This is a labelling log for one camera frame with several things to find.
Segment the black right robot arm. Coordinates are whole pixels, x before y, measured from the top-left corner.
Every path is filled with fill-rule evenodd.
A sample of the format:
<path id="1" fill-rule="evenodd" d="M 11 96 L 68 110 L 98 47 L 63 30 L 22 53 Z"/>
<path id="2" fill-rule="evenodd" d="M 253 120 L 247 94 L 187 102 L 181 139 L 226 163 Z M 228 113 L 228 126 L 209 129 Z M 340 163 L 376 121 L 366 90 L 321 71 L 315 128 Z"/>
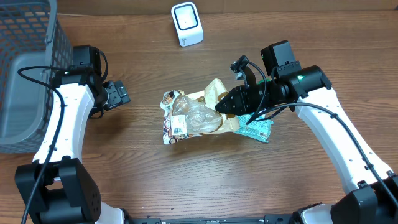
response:
<path id="1" fill-rule="evenodd" d="M 258 66 L 246 56 L 230 69 L 244 83 L 215 107 L 217 112 L 251 121 L 272 119 L 289 108 L 305 122 L 332 161 L 345 196 L 334 204 L 316 203 L 290 215 L 266 215 L 266 223 L 396 223 L 397 175 L 368 146 L 343 110 L 322 69 L 303 68 L 288 41 L 261 50 L 263 81 Z"/>

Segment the teal tissue pack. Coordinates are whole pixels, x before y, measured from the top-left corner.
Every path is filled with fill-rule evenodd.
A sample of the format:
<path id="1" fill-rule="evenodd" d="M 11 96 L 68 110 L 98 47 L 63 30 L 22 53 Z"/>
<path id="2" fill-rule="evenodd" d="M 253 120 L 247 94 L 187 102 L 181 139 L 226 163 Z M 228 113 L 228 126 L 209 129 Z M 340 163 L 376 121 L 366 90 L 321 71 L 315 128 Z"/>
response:
<path id="1" fill-rule="evenodd" d="M 250 124 L 246 124 L 250 118 L 251 114 L 238 116 L 239 129 L 234 133 L 253 138 L 260 142 L 268 143 L 268 138 L 271 135 L 271 127 L 274 122 L 271 120 L 265 120 L 260 122 L 253 121 Z"/>

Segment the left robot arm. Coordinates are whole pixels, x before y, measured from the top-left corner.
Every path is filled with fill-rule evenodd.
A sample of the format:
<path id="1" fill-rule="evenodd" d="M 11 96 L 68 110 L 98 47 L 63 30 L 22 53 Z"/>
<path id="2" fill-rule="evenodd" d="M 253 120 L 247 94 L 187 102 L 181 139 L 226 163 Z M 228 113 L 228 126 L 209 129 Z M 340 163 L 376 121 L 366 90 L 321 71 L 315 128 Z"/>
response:
<path id="1" fill-rule="evenodd" d="M 44 140 L 31 164 L 17 167 L 15 182 L 25 203 L 22 223 L 132 223 L 123 208 L 104 203 L 82 164 L 87 121 L 130 101 L 122 81 L 108 81 L 107 58 L 100 49 L 73 48 L 67 68 L 39 66 L 54 72 L 45 83 L 53 107 Z"/>

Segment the brown snack packet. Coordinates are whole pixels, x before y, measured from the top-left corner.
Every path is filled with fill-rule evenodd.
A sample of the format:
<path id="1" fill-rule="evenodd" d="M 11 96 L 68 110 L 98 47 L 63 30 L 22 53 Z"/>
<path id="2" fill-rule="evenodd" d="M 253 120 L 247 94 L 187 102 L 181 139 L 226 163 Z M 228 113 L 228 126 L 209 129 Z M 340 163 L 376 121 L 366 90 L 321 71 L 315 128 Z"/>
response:
<path id="1" fill-rule="evenodd" d="M 237 131 L 240 128 L 237 116 L 215 110 L 226 94 L 227 89 L 218 78 L 203 91 L 187 95 L 182 90 L 166 92 L 160 102 L 164 110 L 163 143 L 169 145 L 192 137 Z"/>

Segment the green lid white jar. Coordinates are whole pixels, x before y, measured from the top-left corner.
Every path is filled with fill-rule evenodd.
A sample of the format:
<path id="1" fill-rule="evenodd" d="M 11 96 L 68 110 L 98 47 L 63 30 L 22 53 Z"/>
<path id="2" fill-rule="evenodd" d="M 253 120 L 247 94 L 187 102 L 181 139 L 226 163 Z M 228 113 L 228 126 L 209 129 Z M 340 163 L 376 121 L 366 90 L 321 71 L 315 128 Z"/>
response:
<path id="1" fill-rule="evenodd" d="M 260 80 L 257 84 L 260 85 L 262 83 L 264 83 L 264 80 Z"/>

